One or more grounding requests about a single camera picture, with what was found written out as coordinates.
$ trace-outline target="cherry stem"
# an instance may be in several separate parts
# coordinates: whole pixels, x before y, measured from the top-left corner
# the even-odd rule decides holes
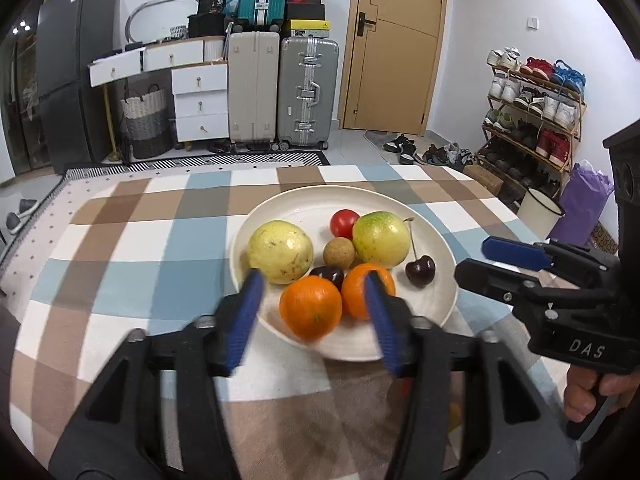
[[[409,217],[404,221],[409,223],[409,236],[411,237],[411,247],[414,248],[414,258],[415,258],[415,261],[417,262],[418,254],[415,252],[414,230],[411,228],[411,222],[414,221],[414,217]]]

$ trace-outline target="refrigerator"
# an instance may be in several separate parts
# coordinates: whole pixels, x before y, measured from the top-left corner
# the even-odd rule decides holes
[[[102,162],[111,151],[102,88],[88,65],[113,48],[116,0],[47,0],[38,16],[36,79],[53,169]]]

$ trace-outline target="dark cherry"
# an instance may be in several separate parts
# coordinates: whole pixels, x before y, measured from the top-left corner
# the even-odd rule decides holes
[[[322,267],[316,267],[309,273],[312,276],[320,276],[326,280],[332,282],[338,290],[342,288],[342,282],[344,281],[344,272],[338,267],[326,265]]]
[[[404,267],[404,272],[413,286],[424,288],[436,275],[436,262],[430,256],[422,256]]]

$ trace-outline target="gray suitcase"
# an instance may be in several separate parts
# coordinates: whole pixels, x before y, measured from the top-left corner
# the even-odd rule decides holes
[[[229,136],[236,142],[273,142],[280,36],[242,32],[229,40]]]
[[[278,138],[290,145],[328,147],[338,76],[338,44],[323,38],[286,38],[280,50]]]

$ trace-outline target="shoe rack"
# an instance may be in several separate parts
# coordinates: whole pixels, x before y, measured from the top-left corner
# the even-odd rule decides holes
[[[574,166],[574,153],[578,143],[580,143],[580,141],[582,140],[582,118],[586,113],[587,104],[584,102],[584,100],[582,99],[582,96],[578,92],[569,90],[568,88],[561,87],[560,85],[552,83],[551,81],[547,81],[545,79],[536,77],[534,75],[530,76],[530,75],[522,74],[520,72],[515,72],[513,70],[508,70],[506,68],[501,68],[499,66],[495,67],[490,64],[488,64],[488,66],[491,67],[492,71],[494,72],[494,76],[497,75],[498,73],[504,74],[506,78],[513,78],[525,85],[532,86],[537,89],[545,90],[546,92],[549,93],[551,97],[553,97],[553,94],[560,95],[564,97],[566,101],[569,101],[575,105],[578,113],[578,117],[575,122],[574,128],[572,130],[567,130],[553,121],[549,121],[544,117],[540,117],[536,114],[529,112],[526,108],[520,107],[515,104],[507,103],[501,99],[496,99],[489,95],[487,96],[487,100],[489,102],[489,107],[491,108],[491,110],[501,111],[504,108],[508,108],[509,110],[520,112],[524,115],[525,121],[530,122],[532,124],[540,125],[538,134],[540,134],[540,132],[542,132],[542,130],[544,129],[549,129],[567,137],[570,141],[569,157],[567,158],[566,162],[562,166],[558,166],[557,164],[554,164],[548,158],[545,158],[544,156],[537,153],[535,150],[531,150],[527,146],[524,146],[517,140],[514,140],[508,134],[505,134],[502,131],[492,128],[490,126],[486,126],[485,124],[481,125],[482,132],[484,133],[484,138],[486,140],[484,147],[486,147],[489,144],[489,141],[493,137],[498,137],[504,140],[505,142],[508,142],[513,146],[516,146],[523,153],[527,153],[527,155],[532,156],[537,161],[546,165],[549,169],[559,173],[561,187],[558,190],[558,193],[556,193],[556,195],[554,196],[555,198],[558,197],[560,195],[560,192],[562,191],[562,188],[564,187],[564,184],[568,180],[568,173],[571,171],[571,168]],[[492,173],[498,174],[498,176],[500,176],[503,180],[509,180],[510,182],[515,184],[517,187],[519,187],[522,190],[522,192],[526,192],[526,188],[519,181],[515,180],[513,177],[511,177],[507,173],[501,171],[499,168],[497,168],[488,160],[486,160],[483,156],[478,155],[476,153],[476,158],[482,164],[484,164],[484,166],[487,169],[491,170]]]

